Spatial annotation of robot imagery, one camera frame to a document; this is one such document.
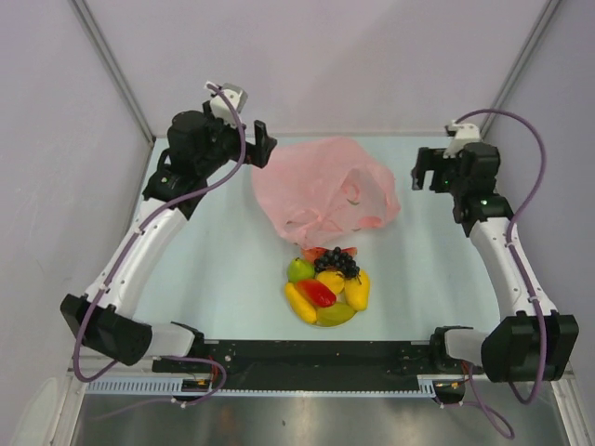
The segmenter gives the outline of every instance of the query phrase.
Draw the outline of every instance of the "light blue table surface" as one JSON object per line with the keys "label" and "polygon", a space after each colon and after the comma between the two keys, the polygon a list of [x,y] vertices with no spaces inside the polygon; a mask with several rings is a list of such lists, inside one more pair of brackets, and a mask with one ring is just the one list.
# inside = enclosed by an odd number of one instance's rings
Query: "light blue table surface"
{"label": "light blue table surface", "polygon": [[[304,139],[280,138],[279,145]],[[186,323],[207,339],[427,340],[443,325],[491,331],[499,322],[496,296],[482,259],[453,220],[452,197],[411,191],[417,148],[444,147],[447,139],[356,140],[392,170],[403,207],[384,229],[337,239],[357,246],[358,264],[373,282],[367,311],[330,329],[294,315],[283,287],[285,268],[299,250],[276,235],[255,199],[252,167],[244,167],[207,194],[167,247],[136,318]],[[148,176],[166,147],[165,139],[157,140]],[[229,169],[231,163],[214,179]]]}

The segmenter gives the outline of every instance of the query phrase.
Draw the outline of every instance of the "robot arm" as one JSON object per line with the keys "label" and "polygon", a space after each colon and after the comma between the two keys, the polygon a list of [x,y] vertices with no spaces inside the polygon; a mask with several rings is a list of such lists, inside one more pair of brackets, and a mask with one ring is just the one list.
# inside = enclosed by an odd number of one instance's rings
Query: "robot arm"
{"label": "robot arm", "polygon": [[[560,315],[543,292],[516,228],[507,238],[513,213],[506,198],[495,192],[498,149],[481,141],[476,125],[451,123],[446,131],[453,137],[447,149],[419,149],[412,171],[413,189],[423,189],[426,173],[433,171],[430,190],[453,196],[453,217],[482,257],[496,292],[501,323],[490,334],[469,327],[442,327],[434,340],[442,345],[445,358],[482,366],[493,382],[532,381],[540,341],[536,300],[547,327],[544,379],[559,379],[578,336],[578,325],[573,316]],[[535,288],[534,296],[529,295],[509,241]]]}
{"label": "robot arm", "polygon": [[[247,99],[241,88],[225,84],[221,94],[239,113]],[[256,143],[246,143],[244,162],[264,167],[277,141],[266,125],[255,121]],[[147,356],[186,356],[199,332],[175,322],[149,325],[133,320],[144,284],[174,236],[191,218],[204,195],[182,197],[203,190],[207,179],[229,160],[239,161],[240,137],[231,111],[220,96],[203,104],[203,111],[177,114],[167,131],[169,149],[143,191],[132,228],[112,259],[82,296],[67,295],[60,311],[77,335],[98,293],[103,295],[85,330],[83,345],[126,365]],[[164,205],[169,207],[159,212]],[[140,223],[158,212],[151,223]],[[116,272],[106,288],[106,278]]]}

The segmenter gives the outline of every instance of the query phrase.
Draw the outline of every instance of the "red bell pepper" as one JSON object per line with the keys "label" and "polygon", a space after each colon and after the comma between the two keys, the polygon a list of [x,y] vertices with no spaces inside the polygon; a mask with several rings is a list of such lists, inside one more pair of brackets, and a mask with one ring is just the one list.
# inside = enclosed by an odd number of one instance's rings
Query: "red bell pepper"
{"label": "red bell pepper", "polygon": [[316,307],[330,307],[337,302],[337,296],[316,279],[306,279],[296,283],[297,291]]}

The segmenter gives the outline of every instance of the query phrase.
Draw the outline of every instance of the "mango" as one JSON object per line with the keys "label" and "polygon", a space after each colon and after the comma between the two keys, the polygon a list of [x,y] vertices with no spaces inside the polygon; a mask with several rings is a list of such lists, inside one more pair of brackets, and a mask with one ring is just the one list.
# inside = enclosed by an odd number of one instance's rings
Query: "mango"
{"label": "mango", "polygon": [[316,274],[316,280],[322,282],[336,295],[340,294],[345,287],[345,276],[337,271],[323,271]]}
{"label": "mango", "polygon": [[345,281],[345,300],[354,310],[364,311],[368,308],[368,296],[370,296],[370,278],[363,269],[360,269],[358,277]]}
{"label": "mango", "polygon": [[354,314],[355,310],[342,302],[336,302],[331,307],[318,308],[316,310],[318,323],[324,327],[334,327],[335,325],[347,322]]}

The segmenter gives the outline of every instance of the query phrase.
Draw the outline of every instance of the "lavender wall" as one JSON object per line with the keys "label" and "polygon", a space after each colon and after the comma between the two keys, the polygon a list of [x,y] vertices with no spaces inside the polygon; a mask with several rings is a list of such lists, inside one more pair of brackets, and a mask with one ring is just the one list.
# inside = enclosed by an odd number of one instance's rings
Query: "lavender wall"
{"label": "lavender wall", "polygon": [[65,0],[0,6],[0,444],[62,377],[60,316],[111,256],[149,149]]}
{"label": "lavender wall", "polygon": [[[529,119],[549,149],[543,188],[519,231],[532,265],[580,336],[572,364],[595,415],[595,2],[564,2],[506,108]],[[528,132],[498,118],[489,139],[503,152],[499,188],[518,206],[535,180],[538,151]]]}
{"label": "lavender wall", "polygon": [[206,79],[271,132],[440,132],[489,105],[546,0],[89,0],[155,135]]}

